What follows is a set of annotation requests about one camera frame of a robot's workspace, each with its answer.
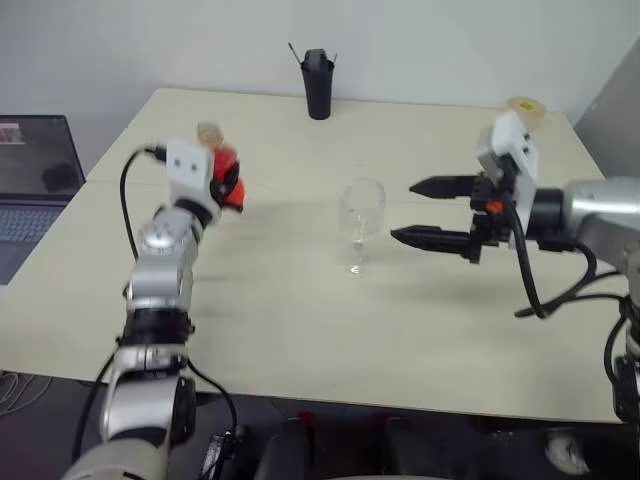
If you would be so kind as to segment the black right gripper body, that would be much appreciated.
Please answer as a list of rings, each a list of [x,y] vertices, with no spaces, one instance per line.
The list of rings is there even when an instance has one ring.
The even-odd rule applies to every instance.
[[[513,174],[504,174],[497,185],[483,173],[474,178],[470,194],[473,217],[469,232],[470,246],[467,251],[467,260],[470,263],[479,263],[483,246],[497,247],[509,240],[511,226],[502,197],[511,197],[514,185]]]

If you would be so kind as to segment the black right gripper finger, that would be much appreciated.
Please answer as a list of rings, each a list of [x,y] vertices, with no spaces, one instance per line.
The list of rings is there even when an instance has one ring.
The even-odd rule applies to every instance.
[[[469,233],[443,230],[437,226],[412,225],[390,231],[391,236],[412,248],[468,258],[473,253]]]
[[[475,175],[432,176],[415,183],[409,191],[431,199],[470,197],[475,182]]]

